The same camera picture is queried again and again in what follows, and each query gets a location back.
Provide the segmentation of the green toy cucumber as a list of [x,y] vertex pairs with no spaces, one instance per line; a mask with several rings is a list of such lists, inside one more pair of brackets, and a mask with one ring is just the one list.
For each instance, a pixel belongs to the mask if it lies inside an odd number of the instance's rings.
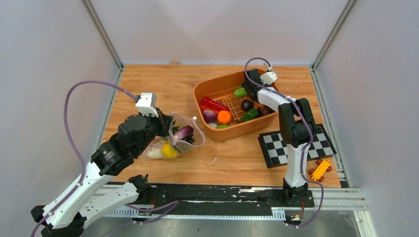
[[247,92],[246,92],[245,88],[241,87],[241,88],[236,89],[236,90],[233,92],[233,95],[234,95],[236,98],[240,98],[240,97],[247,96]]

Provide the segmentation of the white toy radish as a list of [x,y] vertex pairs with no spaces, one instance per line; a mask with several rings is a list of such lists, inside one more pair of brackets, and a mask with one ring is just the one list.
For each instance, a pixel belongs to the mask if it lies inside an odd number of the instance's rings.
[[162,153],[161,148],[147,148],[146,150],[146,157],[150,159],[160,159],[164,158],[165,156]]

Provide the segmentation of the orange plastic basin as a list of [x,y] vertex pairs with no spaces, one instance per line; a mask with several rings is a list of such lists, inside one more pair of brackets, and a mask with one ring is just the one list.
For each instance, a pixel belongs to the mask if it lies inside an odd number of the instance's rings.
[[[237,72],[200,82],[194,87],[193,98],[198,108],[198,118],[200,118],[203,123],[206,137],[216,142],[223,142],[231,138],[269,127],[275,120],[278,119],[278,113],[273,112],[268,115],[242,122],[242,117],[246,112],[241,109],[241,103],[243,100],[251,100],[251,98],[248,95],[235,97],[234,91],[241,88],[244,81],[245,73]],[[208,125],[205,122],[200,109],[201,101],[204,97],[208,97],[213,101],[228,107],[233,117],[233,125],[227,128],[213,128]]]

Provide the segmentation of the yellow toy lemon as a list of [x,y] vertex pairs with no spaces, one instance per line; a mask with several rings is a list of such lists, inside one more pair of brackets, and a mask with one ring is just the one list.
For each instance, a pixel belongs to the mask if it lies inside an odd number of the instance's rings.
[[177,151],[170,143],[165,142],[161,147],[161,153],[165,158],[175,158],[179,155],[179,151]]

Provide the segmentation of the clear zip top bag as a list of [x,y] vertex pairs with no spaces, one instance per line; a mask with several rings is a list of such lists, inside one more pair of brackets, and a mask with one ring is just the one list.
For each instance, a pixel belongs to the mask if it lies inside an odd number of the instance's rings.
[[171,112],[173,121],[169,134],[157,136],[146,148],[144,155],[148,159],[173,159],[188,151],[202,146],[206,138],[197,126],[197,117],[187,117],[177,112]]

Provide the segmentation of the black toy grape bunch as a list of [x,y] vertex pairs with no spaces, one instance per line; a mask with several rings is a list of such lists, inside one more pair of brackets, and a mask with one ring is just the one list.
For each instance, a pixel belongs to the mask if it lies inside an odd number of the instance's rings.
[[183,141],[185,141],[185,142],[187,142],[187,143],[189,143],[189,144],[194,144],[194,142],[195,142],[195,139],[192,137],[192,136],[187,136],[187,137],[185,137],[184,139],[182,139]]

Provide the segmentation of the toy pineapple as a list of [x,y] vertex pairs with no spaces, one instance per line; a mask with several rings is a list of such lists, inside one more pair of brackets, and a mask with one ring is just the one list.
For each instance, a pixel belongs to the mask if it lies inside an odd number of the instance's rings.
[[173,124],[171,126],[171,132],[172,132],[172,134],[175,134],[179,129],[180,129],[180,125]]

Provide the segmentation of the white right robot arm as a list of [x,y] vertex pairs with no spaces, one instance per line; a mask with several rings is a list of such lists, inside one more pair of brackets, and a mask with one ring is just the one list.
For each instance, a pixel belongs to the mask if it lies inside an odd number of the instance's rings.
[[313,142],[316,123],[307,99],[294,99],[268,85],[277,75],[267,71],[263,75],[257,69],[245,70],[242,86],[249,97],[276,111],[279,115],[280,134],[287,145],[287,172],[283,181],[283,202],[295,206],[308,194],[306,163],[308,148]]

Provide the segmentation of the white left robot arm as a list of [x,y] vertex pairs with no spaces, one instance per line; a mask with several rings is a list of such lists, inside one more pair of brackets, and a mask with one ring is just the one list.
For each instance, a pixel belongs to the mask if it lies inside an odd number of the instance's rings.
[[58,198],[48,205],[31,210],[37,226],[44,226],[44,237],[79,237],[89,224],[111,210],[137,201],[151,199],[147,176],[129,178],[118,190],[96,201],[90,198],[105,184],[133,164],[157,137],[172,131],[173,116],[156,109],[157,116],[131,115],[118,127],[118,132],[102,143],[82,169],[80,176]]

